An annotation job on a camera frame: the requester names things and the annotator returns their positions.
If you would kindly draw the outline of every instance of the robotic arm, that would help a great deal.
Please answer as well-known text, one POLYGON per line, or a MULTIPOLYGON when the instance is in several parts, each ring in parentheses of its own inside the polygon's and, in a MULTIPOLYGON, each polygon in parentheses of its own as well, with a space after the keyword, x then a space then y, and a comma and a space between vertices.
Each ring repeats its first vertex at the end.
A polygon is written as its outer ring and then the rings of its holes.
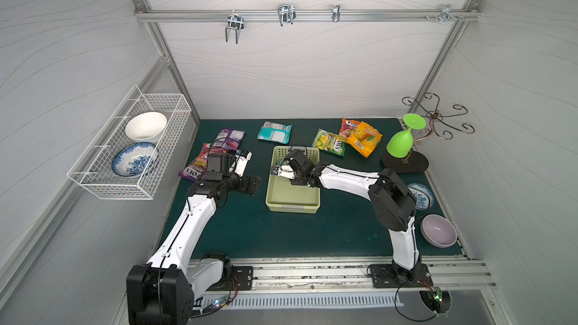
POLYGON ((294 149, 281 166, 271 167, 271 173, 294 185, 337 189, 371 201, 379 222, 390 232, 394 260, 389 276, 399 284, 413 282, 421 267, 415 244, 415 197, 393 170, 359 172, 323 162, 314 165, 294 149))
POLYGON ((165 242, 145 265, 135 265, 126 277, 128 320, 131 325, 184 325, 194 314, 193 304, 211 285, 227 283, 231 262, 208 254, 187 273, 200 234, 228 193, 253 195, 261 178, 244 175, 251 152, 212 153, 207 170, 189 188, 187 201, 165 242))
MULTIPOLYGON (((131 325, 184 325, 195 314, 195 300, 215 283, 227 283, 232 266, 228 256, 208 254, 187 272, 200 234, 230 191, 254 194, 261 178, 244 175, 251 152, 209 154, 207 170, 189 188, 186 203, 165 242, 144 265, 135 265, 126 277, 128 319, 131 325)), ((391 237, 391 265, 371 265, 375 287, 421 287, 428 272, 415 244, 415 197, 393 170, 359 172, 334 164, 313 164, 299 149, 292 150, 273 175, 294 185, 338 189, 371 201, 379 222, 391 237)), ((440 301, 429 300, 431 310, 440 301)))

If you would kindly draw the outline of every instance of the green-yellow candy bag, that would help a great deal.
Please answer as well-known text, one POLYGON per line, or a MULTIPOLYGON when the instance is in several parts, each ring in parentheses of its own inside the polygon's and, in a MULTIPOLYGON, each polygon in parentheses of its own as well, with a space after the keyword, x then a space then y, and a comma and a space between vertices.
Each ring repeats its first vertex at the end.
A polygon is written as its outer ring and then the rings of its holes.
POLYGON ((317 135, 313 140, 312 147, 319 148, 329 153, 333 153, 338 156, 345 155, 345 146, 343 142, 339 139, 339 136, 335 133, 330 133, 319 129, 317 135))

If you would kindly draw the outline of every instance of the snack bag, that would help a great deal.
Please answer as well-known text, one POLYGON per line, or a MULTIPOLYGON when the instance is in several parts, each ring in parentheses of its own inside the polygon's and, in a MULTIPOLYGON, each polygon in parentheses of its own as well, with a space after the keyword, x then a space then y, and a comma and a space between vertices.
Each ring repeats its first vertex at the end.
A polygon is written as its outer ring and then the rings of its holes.
POLYGON ((233 128, 222 128, 217 134, 211 148, 223 148, 236 151, 241 144, 245 131, 239 131, 233 128))
POLYGON ((200 150, 197 158, 193 160, 192 164, 196 164, 200 167, 207 167, 207 155, 209 154, 210 147, 210 143, 203 143, 203 148, 200 150))
POLYGON ((291 126, 292 125, 284 126, 279 123, 265 122, 256 135, 256 139, 287 144, 289 143, 289 136, 291 135, 291 126))
POLYGON ((195 162, 189 163, 182 171, 179 172, 179 176, 182 178, 186 178, 189 181, 196 181, 207 169, 206 164, 205 167, 197 166, 194 164, 195 162))
POLYGON ((211 143, 203 143, 203 148, 200 150, 199 155, 191 163, 189 163, 182 171, 179 172, 179 176, 186 178, 189 181, 196 181, 207 169, 207 155, 209 153, 227 153, 227 149, 224 148, 213 148, 211 143))
POLYGON ((353 130, 355 130, 360 123, 361 122, 358 120, 342 118, 339 136, 343 138, 344 141, 347 140, 351 135, 351 132, 353 132, 353 130))
POLYGON ((311 147, 319 148, 338 156, 345 155, 345 146, 334 133, 319 129, 311 147))
POLYGON ((381 134, 365 122, 361 122, 349 135, 347 143, 351 144, 361 155, 367 158, 379 145, 381 134))

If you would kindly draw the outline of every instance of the blue and white floral bowl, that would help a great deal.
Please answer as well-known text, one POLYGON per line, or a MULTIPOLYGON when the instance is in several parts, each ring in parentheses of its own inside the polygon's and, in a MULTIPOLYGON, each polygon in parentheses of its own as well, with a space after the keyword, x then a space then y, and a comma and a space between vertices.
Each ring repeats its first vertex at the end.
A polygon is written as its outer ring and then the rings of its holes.
POLYGON ((119 176, 135 178, 139 177, 145 170, 148 160, 151 165, 149 172, 154 170, 154 161, 157 159, 158 151, 155 145, 150 142, 139 142, 132 144, 122 151, 112 160, 112 170, 119 176))
POLYGON ((424 210, 435 204, 434 193, 428 188, 428 186, 414 182, 412 184, 408 184, 408 187, 409 191, 411 191, 415 196, 415 209, 424 210), (422 192, 414 190, 412 187, 421 190, 428 195, 426 196, 422 192))

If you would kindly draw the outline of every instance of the yellow snack bag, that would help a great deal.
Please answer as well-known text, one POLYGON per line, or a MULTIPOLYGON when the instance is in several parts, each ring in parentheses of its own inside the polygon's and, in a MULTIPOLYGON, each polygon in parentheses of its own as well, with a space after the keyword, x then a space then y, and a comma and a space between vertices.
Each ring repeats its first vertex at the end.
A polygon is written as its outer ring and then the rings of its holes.
POLYGON ((381 141, 381 134, 365 122, 361 122, 351 132, 347 143, 355 148, 361 155, 367 158, 381 141))

